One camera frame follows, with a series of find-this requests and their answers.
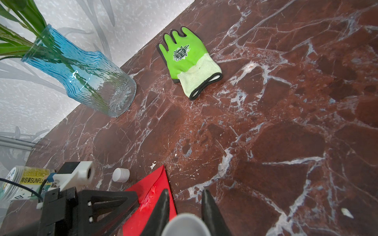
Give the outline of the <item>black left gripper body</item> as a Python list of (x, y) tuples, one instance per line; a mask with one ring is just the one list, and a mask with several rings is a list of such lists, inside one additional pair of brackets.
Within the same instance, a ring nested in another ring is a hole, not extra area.
[(11, 236), (114, 236), (139, 207), (135, 191), (48, 191), (41, 218)]

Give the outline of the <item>white glue stick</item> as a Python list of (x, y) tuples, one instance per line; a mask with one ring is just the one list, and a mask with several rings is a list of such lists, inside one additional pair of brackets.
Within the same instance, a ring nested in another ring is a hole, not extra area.
[(175, 216), (162, 231), (162, 236), (211, 236), (206, 224), (191, 213)]

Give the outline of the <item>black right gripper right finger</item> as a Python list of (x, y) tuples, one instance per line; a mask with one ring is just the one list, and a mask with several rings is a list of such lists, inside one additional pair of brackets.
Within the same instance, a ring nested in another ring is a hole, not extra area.
[(207, 189), (202, 192), (201, 213), (202, 220), (212, 236), (232, 236), (214, 198)]

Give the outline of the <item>white glue stick cap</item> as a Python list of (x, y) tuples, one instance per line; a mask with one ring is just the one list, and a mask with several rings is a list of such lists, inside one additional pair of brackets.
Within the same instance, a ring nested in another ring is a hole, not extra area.
[(112, 180), (117, 183), (125, 183), (130, 178), (129, 169), (116, 168), (112, 175)]

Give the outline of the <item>red envelope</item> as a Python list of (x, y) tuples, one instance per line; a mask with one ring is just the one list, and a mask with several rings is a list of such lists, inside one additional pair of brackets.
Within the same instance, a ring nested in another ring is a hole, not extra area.
[(164, 189), (168, 189), (169, 192), (169, 220), (172, 220), (177, 212), (164, 166), (127, 189), (137, 193), (139, 207), (123, 225), (124, 236), (139, 236), (142, 233)]

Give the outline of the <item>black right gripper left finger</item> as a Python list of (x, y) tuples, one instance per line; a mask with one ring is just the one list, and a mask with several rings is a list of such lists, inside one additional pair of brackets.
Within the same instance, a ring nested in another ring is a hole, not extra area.
[(164, 227), (169, 222), (169, 216), (170, 195), (166, 188), (162, 191), (141, 236), (161, 236)]

